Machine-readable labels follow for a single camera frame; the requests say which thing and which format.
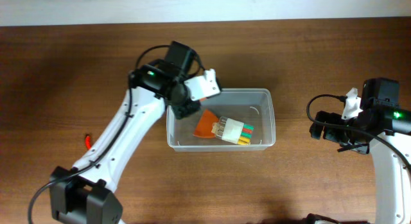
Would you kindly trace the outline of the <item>orange scraper wooden handle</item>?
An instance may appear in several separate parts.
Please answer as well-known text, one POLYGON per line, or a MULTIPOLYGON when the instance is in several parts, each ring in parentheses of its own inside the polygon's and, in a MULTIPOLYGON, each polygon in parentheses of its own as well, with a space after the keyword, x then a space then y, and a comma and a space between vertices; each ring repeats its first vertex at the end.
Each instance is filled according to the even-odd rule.
POLYGON ((203 111, 202 116, 197 123, 197 126, 193 132, 195 137, 203 139, 212 139, 215 137, 213 130, 213 125, 219 122, 219 118, 210 110, 206 109, 203 111))

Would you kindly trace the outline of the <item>clear screwdriver set case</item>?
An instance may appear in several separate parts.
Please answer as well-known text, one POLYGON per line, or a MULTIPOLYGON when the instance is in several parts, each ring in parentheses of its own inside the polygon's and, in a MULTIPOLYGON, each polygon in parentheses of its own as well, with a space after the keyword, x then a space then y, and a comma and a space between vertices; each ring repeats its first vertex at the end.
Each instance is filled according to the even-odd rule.
POLYGON ((221 117, 212 130, 217 139, 237 145, 249 145, 253 131, 252 125, 228 117, 221 117))

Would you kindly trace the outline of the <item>clear plastic container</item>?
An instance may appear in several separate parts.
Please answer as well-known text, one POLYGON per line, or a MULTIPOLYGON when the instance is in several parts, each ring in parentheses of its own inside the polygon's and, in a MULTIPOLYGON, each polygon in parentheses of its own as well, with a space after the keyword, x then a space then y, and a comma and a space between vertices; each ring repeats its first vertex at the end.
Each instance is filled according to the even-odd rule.
POLYGON ((182 152, 265 150, 275 143, 271 94, 267 89, 224 89, 184 119, 169 109, 167 141, 182 152))

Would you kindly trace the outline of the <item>red handled pliers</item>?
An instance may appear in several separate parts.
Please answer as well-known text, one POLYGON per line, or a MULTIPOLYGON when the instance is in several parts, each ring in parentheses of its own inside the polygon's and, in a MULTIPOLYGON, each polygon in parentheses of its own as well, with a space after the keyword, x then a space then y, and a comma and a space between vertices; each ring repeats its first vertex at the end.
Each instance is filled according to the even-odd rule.
POLYGON ((92 144, 91 144, 91 136, 89 134, 85 135, 85 147, 89 150, 92 148, 92 144))

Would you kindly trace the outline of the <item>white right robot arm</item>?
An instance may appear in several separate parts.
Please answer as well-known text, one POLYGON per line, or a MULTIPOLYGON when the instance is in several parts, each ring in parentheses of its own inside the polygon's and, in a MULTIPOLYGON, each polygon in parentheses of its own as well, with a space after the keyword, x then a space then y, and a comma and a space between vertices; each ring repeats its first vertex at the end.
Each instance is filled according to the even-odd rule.
POLYGON ((311 116, 310 135, 339 144, 339 151, 371 155, 376 177, 376 223, 410 223, 410 111, 399 105, 399 82, 371 78, 362 93, 337 96, 341 114, 311 116))

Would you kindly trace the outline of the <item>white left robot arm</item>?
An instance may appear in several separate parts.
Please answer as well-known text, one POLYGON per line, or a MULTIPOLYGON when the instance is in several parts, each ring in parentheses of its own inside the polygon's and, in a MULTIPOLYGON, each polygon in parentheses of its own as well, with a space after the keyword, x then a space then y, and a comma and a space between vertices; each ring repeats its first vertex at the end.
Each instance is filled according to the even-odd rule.
POLYGON ((115 191, 139 143, 167 108, 178 119, 200 109, 200 100, 220 93, 216 73, 199 64, 197 52, 179 42, 165 46, 164 58, 136 62, 116 115, 98 140, 71 169, 57 167, 49 189, 51 215, 61 223, 122 223, 123 206, 115 191))

